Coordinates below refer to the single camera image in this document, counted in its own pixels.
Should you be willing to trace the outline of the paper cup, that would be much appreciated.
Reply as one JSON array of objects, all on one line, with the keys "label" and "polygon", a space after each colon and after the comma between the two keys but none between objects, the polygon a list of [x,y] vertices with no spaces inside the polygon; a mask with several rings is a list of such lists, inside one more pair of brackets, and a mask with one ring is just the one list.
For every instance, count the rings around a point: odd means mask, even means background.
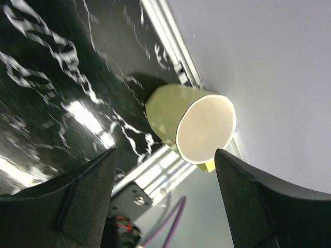
[{"label": "paper cup", "polygon": [[204,172],[215,169],[215,152],[228,147],[237,125],[229,98],[184,85],[157,88],[145,109],[148,123],[160,139]]}]

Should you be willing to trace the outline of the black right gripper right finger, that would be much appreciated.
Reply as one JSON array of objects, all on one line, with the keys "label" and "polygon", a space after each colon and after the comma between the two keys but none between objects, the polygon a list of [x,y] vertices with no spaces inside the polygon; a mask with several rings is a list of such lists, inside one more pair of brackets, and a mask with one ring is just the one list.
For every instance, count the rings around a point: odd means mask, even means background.
[{"label": "black right gripper right finger", "polygon": [[330,247],[330,194],[255,168],[224,149],[216,174],[234,247]]}]

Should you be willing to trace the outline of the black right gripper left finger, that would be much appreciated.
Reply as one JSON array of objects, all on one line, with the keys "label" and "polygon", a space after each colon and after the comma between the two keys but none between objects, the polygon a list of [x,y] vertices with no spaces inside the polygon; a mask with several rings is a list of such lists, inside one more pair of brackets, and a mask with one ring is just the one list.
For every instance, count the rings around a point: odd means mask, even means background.
[{"label": "black right gripper left finger", "polygon": [[68,173],[1,195],[1,247],[100,247],[116,167],[109,149]]}]

